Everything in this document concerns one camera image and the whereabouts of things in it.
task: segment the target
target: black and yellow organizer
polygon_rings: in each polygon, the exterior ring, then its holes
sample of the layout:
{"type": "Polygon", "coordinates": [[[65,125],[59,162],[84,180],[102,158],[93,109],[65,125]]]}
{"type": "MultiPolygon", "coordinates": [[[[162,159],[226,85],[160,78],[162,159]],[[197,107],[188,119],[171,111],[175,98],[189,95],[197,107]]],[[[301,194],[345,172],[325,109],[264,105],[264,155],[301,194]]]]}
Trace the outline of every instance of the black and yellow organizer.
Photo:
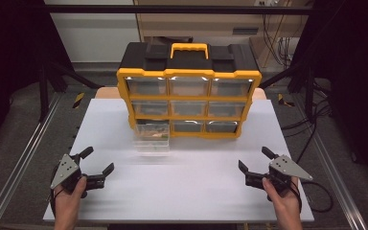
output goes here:
{"type": "Polygon", "coordinates": [[[164,124],[152,135],[236,138],[262,75],[246,44],[132,42],[117,78],[136,131],[164,124]]]}

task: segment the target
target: table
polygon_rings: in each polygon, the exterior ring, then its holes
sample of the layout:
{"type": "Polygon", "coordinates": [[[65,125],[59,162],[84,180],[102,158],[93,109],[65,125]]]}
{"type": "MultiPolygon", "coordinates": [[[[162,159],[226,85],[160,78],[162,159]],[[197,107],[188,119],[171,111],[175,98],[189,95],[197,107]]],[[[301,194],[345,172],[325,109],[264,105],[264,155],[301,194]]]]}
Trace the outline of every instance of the table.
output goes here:
{"type": "MultiPolygon", "coordinates": [[[[80,219],[106,223],[223,223],[275,221],[265,191],[244,185],[241,160],[249,170],[266,173],[270,161],[262,146],[288,155],[271,101],[256,100],[238,139],[172,138],[170,152],[152,156],[137,152],[127,109],[121,99],[93,99],[71,154],[88,146],[83,173],[98,174],[111,162],[115,171],[105,187],[89,191],[80,219]]],[[[313,221],[300,184],[302,221],[313,221]]],[[[50,207],[45,220],[54,220],[50,207]]]]}

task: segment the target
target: person's right hand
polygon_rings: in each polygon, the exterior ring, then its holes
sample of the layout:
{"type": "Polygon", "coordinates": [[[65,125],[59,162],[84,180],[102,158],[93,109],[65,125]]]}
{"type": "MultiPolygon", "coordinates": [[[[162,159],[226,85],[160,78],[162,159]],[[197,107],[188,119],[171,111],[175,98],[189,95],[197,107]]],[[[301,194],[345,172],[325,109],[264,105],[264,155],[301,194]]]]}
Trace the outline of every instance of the person's right hand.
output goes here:
{"type": "MultiPolygon", "coordinates": [[[[292,177],[291,181],[295,185],[298,184],[297,177],[292,177]]],[[[264,190],[267,192],[268,196],[273,202],[279,228],[282,230],[303,229],[300,220],[299,203],[295,194],[292,191],[288,190],[283,196],[279,196],[270,180],[264,177],[262,182],[264,190]]]]}

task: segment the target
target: person's left hand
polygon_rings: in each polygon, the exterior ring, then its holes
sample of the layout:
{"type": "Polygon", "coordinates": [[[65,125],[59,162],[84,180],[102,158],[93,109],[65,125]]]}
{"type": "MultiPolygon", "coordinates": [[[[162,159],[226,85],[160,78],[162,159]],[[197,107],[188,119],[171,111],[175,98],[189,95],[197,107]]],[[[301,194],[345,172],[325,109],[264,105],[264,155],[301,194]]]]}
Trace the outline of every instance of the person's left hand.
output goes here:
{"type": "Polygon", "coordinates": [[[81,195],[86,187],[86,177],[83,176],[76,185],[74,192],[68,194],[61,185],[55,187],[56,196],[56,230],[74,229],[77,223],[81,195]]]}

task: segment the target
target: horizontal black bar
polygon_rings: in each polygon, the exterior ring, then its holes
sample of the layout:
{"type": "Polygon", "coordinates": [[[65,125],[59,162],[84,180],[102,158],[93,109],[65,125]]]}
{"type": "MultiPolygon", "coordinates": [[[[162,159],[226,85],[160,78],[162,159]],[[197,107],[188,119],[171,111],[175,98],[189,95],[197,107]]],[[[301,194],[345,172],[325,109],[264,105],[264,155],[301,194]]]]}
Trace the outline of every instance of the horizontal black bar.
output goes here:
{"type": "Polygon", "coordinates": [[[311,7],[234,7],[234,6],[164,6],[164,5],[43,5],[24,6],[30,10],[56,13],[205,13],[205,14],[286,14],[313,15],[327,12],[311,7]]]}

